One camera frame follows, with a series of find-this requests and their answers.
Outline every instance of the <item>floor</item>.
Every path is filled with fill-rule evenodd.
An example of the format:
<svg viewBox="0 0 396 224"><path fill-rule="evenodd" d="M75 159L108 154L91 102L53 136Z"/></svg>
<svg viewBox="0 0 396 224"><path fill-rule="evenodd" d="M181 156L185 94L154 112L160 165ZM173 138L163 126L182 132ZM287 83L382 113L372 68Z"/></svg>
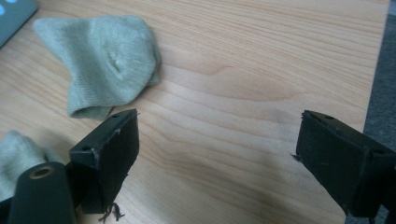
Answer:
<svg viewBox="0 0 396 224"><path fill-rule="evenodd" d="M375 71L364 133L386 147L396 149L396 0L389 8L387 27ZM385 223L388 211L381 208L376 224ZM367 218L347 217L346 224L369 223Z"/></svg>

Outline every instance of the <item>wood grain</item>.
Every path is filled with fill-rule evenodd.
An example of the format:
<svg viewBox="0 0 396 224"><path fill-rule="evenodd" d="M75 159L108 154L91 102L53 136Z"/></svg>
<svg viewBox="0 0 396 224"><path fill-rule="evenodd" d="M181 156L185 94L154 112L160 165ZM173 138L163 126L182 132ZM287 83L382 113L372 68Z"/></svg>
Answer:
<svg viewBox="0 0 396 224"><path fill-rule="evenodd" d="M117 199L120 223L343 223L290 154L305 109L362 130L388 1L38 4L0 50L0 134L18 130L66 160L100 122L65 115L71 77L33 21L131 14L160 46L161 83L115 109L140 112L141 150Z"/></svg>

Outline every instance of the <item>tabletop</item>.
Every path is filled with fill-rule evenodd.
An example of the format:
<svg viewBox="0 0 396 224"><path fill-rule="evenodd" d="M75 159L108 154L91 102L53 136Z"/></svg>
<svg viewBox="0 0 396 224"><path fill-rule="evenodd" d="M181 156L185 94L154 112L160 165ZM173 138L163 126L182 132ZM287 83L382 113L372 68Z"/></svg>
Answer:
<svg viewBox="0 0 396 224"><path fill-rule="evenodd" d="M100 121L66 116L71 76L39 41L33 21L135 15L159 45L160 84L113 111L140 113L140 154L116 199L125 214L119 223L344 222L341 208L290 154L305 109L362 130L387 0L38 6L0 49L0 136L18 130L66 161Z"/></svg>

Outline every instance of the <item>folded cloth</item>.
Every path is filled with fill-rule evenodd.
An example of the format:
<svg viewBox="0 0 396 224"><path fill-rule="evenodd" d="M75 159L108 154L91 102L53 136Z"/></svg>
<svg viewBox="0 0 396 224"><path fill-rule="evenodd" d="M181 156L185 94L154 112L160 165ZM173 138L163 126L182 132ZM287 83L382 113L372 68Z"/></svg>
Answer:
<svg viewBox="0 0 396 224"><path fill-rule="evenodd" d="M18 177L29 168L62 159L16 131L6 133L0 142L0 202L14 195Z"/></svg>
<svg viewBox="0 0 396 224"><path fill-rule="evenodd" d="M67 114L105 119L145 86L160 81L160 53L146 23L134 16L38 19L35 33L72 76Z"/></svg>

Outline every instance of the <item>cloth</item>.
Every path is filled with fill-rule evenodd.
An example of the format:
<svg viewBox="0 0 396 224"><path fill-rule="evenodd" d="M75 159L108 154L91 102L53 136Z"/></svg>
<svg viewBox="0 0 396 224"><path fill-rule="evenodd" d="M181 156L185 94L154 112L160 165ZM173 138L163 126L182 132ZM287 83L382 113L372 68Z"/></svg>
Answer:
<svg viewBox="0 0 396 224"><path fill-rule="evenodd" d="M146 23L134 16L38 19L35 33L72 76L67 114L105 119L145 86L159 83L160 52Z"/></svg>
<svg viewBox="0 0 396 224"><path fill-rule="evenodd" d="M62 159L16 131L5 134L0 142L0 202L14 195L18 177L29 168Z"/></svg>

